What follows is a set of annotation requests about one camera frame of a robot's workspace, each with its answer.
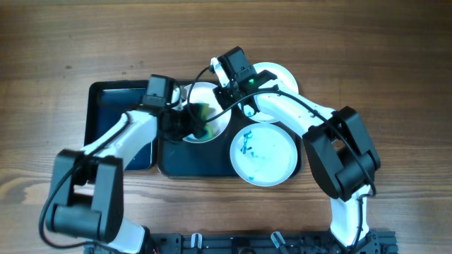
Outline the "green yellow sponge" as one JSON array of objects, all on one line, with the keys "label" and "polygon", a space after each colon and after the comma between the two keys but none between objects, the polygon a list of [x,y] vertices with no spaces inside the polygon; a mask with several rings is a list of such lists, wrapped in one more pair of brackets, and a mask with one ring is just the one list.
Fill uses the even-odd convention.
[{"label": "green yellow sponge", "polygon": [[189,105],[191,110],[191,118],[194,121],[194,137],[200,141],[207,141],[213,138],[215,131],[213,127],[207,123],[209,114],[213,112],[207,103],[193,103]]}]

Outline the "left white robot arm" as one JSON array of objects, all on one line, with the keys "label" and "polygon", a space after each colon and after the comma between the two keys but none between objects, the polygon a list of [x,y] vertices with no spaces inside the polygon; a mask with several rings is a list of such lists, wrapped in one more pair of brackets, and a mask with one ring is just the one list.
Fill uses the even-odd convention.
[{"label": "left white robot arm", "polygon": [[46,245],[84,247],[88,253],[158,253],[149,228],[124,216],[124,169],[156,137],[178,141],[195,131],[184,118],[189,109],[181,98],[177,80],[153,74],[140,102],[105,134],[56,156],[38,222]]}]

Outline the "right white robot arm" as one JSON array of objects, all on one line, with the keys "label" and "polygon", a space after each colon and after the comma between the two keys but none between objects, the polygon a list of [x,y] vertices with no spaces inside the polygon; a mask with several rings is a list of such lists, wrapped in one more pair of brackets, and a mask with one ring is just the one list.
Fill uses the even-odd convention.
[{"label": "right white robot arm", "polygon": [[376,195],[381,160],[360,115],[351,107],[323,107],[292,90],[291,75],[256,70],[242,48],[213,57],[214,90],[223,110],[238,106],[257,122],[279,121],[302,138],[314,180],[331,198],[330,230],[350,253],[368,234],[367,199]]}]

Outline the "large dark tray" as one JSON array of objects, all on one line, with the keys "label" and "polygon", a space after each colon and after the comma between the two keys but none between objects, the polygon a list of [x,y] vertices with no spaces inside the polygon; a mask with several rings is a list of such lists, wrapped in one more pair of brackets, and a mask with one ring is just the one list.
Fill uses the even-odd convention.
[{"label": "large dark tray", "polygon": [[254,121],[238,109],[230,113],[232,118],[226,129],[212,141],[171,143],[156,138],[152,144],[153,159],[160,173],[171,179],[237,178],[230,161],[230,145],[236,134]]}]

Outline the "small dark blue tray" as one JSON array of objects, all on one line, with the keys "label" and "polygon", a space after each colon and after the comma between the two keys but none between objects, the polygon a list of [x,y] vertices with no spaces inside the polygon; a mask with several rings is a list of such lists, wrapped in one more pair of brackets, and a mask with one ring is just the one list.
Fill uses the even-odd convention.
[{"label": "small dark blue tray", "polygon": [[141,101],[147,86],[147,80],[93,83],[88,92],[84,144],[94,142],[113,127],[124,111]]}]

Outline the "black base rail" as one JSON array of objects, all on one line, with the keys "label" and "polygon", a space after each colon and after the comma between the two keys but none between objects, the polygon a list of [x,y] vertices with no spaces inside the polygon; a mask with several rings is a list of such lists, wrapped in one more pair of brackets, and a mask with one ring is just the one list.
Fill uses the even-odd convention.
[{"label": "black base rail", "polygon": [[[397,254],[399,251],[393,231],[371,230],[358,243],[358,254]],[[340,245],[329,231],[312,231],[301,234],[242,234],[242,235],[192,235],[151,234],[150,243],[139,253],[209,254],[209,253],[351,253]]]}]

